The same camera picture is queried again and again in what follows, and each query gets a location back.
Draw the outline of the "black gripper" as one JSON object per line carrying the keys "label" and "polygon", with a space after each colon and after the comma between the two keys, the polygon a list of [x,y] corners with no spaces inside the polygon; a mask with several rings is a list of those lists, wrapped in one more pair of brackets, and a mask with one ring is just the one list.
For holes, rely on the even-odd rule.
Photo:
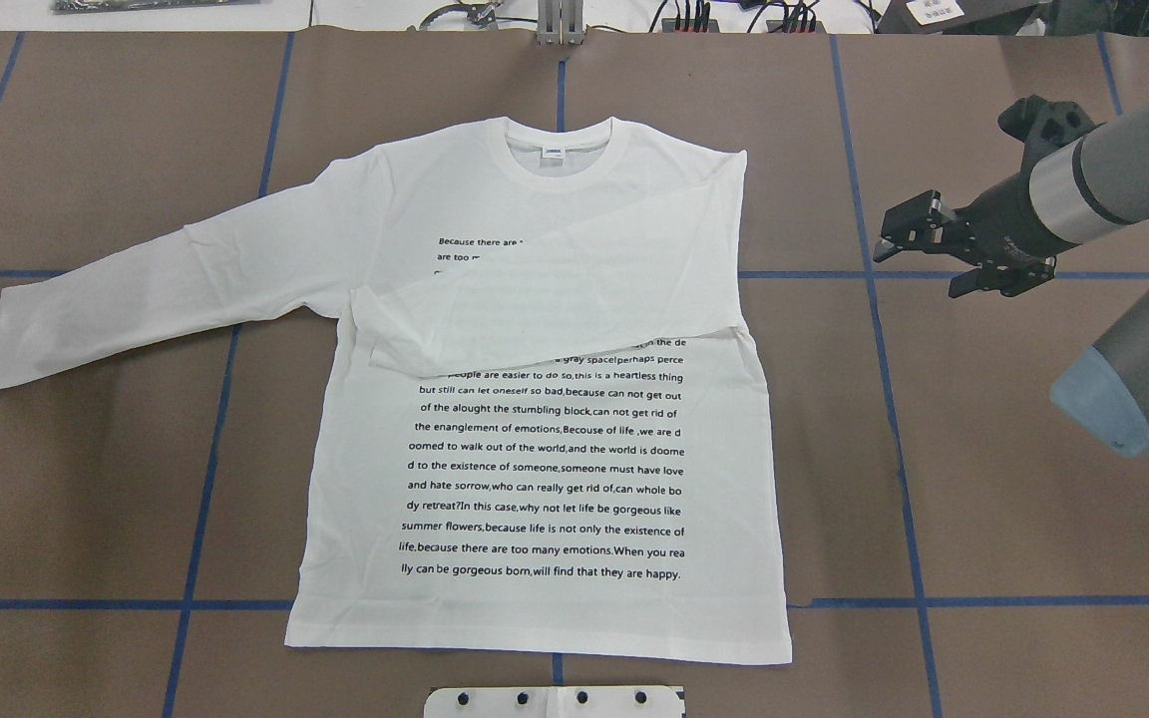
{"label": "black gripper", "polygon": [[972,265],[950,281],[948,298],[998,291],[1012,298],[1056,276],[1056,254],[1065,242],[1038,219],[1030,176],[1011,176],[959,210],[939,192],[921,192],[886,210],[874,262],[902,250],[948,255]]}

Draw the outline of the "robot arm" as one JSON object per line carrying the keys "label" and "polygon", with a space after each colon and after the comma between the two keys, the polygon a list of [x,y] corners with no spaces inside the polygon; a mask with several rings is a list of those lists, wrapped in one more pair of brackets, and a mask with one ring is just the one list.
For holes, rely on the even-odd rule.
{"label": "robot arm", "polygon": [[[956,258],[949,295],[1015,298],[1052,281],[1075,254],[1149,233],[1149,102],[1094,122],[1075,102],[1021,96],[998,114],[1021,145],[1012,176],[962,207],[935,190],[884,213],[872,258]],[[1121,456],[1149,456],[1149,267],[1146,289],[1050,386],[1054,406]]]}

